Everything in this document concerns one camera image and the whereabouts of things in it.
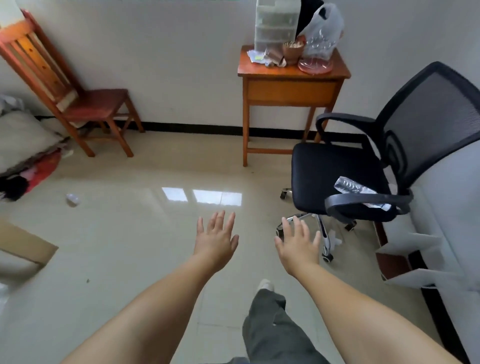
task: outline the table drawer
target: table drawer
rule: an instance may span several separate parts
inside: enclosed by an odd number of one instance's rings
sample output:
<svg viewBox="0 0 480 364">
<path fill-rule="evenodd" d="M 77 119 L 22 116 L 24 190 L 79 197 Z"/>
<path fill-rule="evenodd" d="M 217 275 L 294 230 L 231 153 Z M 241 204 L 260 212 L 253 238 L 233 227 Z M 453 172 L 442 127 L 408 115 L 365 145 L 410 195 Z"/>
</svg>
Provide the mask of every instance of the table drawer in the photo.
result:
<svg viewBox="0 0 480 364">
<path fill-rule="evenodd" d="M 251 105 L 326 107 L 333 99 L 336 82 L 268 81 L 248 82 Z"/>
</svg>

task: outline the chair seat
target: chair seat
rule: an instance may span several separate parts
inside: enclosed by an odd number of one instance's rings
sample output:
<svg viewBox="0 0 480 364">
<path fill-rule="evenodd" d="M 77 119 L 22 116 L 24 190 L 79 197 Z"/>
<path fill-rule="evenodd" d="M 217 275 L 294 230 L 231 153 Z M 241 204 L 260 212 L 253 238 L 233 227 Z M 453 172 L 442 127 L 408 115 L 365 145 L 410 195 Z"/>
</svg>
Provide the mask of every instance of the chair seat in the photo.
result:
<svg viewBox="0 0 480 364">
<path fill-rule="evenodd" d="M 334 188 L 340 176 L 380 194 L 391 193 L 382 163 L 370 150 L 320 143 L 300 143 L 293 148 L 292 195 L 298 210 L 327 215 L 325 199 L 340 193 Z M 378 222 L 391 221 L 397 215 L 395 207 L 384 211 L 363 204 L 338 210 L 348 218 Z"/>
<path fill-rule="evenodd" d="M 128 96 L 126 89 L 85 91 L 63 115 L 69 121 L 104 121 L 112 117 Z"/>
</svg>

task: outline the glossy floor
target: glossy floor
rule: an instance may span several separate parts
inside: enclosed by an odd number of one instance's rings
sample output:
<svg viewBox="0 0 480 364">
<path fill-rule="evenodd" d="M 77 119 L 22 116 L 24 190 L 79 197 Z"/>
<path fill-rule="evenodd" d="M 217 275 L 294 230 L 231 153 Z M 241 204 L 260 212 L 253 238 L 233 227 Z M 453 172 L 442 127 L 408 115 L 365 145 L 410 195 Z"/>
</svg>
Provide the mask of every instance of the glossy floor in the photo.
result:
<svg viewBox="0 0 480 364">
<path fill-rule="evenodd" d="M 225 209 L 237 213 L 240 245 L 198 298 L 173 362 L 219 363 L 245 355 L 241 325 L 258 283 L 268 278 L 318 350 L 331 364 L 342 363 L 311 298 L 283 270 L 273 244 L 280 218 L 297 212 L 291 200 L 279 199 L 290 184 L 290 156 L 250 155 L 244 168 L 241 137 L 128 132 L 127 138 L 134 158 L 115 143 L 94 144 L 96 158 L 75 148 L 31 193 L 0 206 L 10 222 L 60 247 L 28 280 L 34 267 L 0 256 L 3 283 L 10 287 L 0 315 L 2 362 L 58 363 L 190 256 L 198 216 Z M 67 193 L 78 195 L 80 205 L 69 207 Z M 308 223 L 313 229 L 314 220 Z M 352 232 L 328 224 L 343 244 L 330 265 L 322 264 L 438 340 L 420 291 L 382 282 L 372 224 L 359 222 Z"/>
</svg>

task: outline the finger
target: finger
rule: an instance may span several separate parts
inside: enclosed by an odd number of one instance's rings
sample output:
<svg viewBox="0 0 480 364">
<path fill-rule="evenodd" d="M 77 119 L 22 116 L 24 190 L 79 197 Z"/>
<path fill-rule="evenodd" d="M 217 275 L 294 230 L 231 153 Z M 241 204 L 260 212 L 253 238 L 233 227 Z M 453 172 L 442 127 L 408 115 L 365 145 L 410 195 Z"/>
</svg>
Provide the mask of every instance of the finger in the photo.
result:
<svg viewBox="0 0 480 364">
<path fill-rule="evenodd" d="M 320 242 L 322 241 L 322 235 L 320 234 L 319 231 L 315 234 L 315 238 L 313 239 L 313 245 L 315 245 L 317 248 L 320 246 Z"/>
<path fill-rule="evenodd" d="M 215 227 L 214 229 L 220 231 L 223 229 L 223 219 L 225 218 L 225 210 L 220 211 L 220 213 L 216 216 L 215 220 Z"/>
<path fill-rule="evenodd" d="M 197 220 L 197 235 L 204 231 L 204 219 L 199 217 Z"/>
<path fill-rule="evenodd" d="M 233 224 L 235 223 L 235 212 L 232 212 L 228 217 L 227 224 L 225 225 L 225 232 L 229 235 L 232 234 Z"/>
<path fill-rule="evenodd" d="M 282 254 L 282 249 L 283 249 L 283 241 L 278 236 L 276 236 L 274 238 L 274 241 L 275 241 L 276 251 L 278 252 L 278 255 L 281 255 Z"/>
<path fill-rule="evenodd" d="M 218 215 L 218 212 L 214 212 L 212 217 L 210 218 L 210 220 L 208 221 L 208 224 L 207 224 L 207 232 L 209 231 L 212 231 L 213 228 L 215 227 L 215 220 L 216 220 L 216 216 Z"/>
<path fill-rule="evenodd" d="M 292 237 L 292 228 L 290 227 L 290 223 L 286 218 L 282 218 L 282 227 L 283 227 L 283 236 L 285 238 Z"/>
<path fill-rule="evenodd" d="M 233 252 L 237 250 L 237 246 L 239 245 L 239 238 L 240 237 L 238 235 L 234 235 L 232 240 L 230 241 L 230 246 Z"/>
<path fill-rule="evenodd" d="M 293 217 L 293 226 L 295 227 L 295 231 L 293 232 L 294 236 L 303 236 L 303 227 L 300 223 L 300 220 L 298 217 L 294 216 Z"/>
<path fill-rule="evenodd" d="M 303 237 L 307 238 L 308 241 L 310 241 L 310 229 L 308 228 L 308 225 L 305 221 L 301 221 L 301 226 L 303 228 Z"/>
</svg>

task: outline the red wooden chair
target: red wooden chair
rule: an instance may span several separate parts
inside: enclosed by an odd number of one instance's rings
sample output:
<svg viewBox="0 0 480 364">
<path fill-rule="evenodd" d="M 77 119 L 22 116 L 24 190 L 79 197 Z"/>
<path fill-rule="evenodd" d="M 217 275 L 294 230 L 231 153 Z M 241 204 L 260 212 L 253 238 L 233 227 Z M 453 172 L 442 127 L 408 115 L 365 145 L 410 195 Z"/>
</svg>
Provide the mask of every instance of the red wooden chair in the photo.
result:
<svg viewBox="0 0 480 364">
<path fill-rule="evenodd" d="M 33 16 L 26 10 L 22 12 L 24 20 L 0 29 L 0 55 L 60 120 L 89 157 L 94 157 L 95 153 L 85 140 L 117 140 L 127 156 L 133 157 L 123 134 L 132 121 L 141 133 L 145 130 L 128 90 L 84 90 Z M 123 104 L 129 111 L 126 114 L 118 113 Z M 127 117 L 122 129 L 113 120 L 119 116 Z M 71 123 L 83 121 L 96 121 L 105 134 L 111 132 L 111 135 L 79 135 Z"/>
</svg>

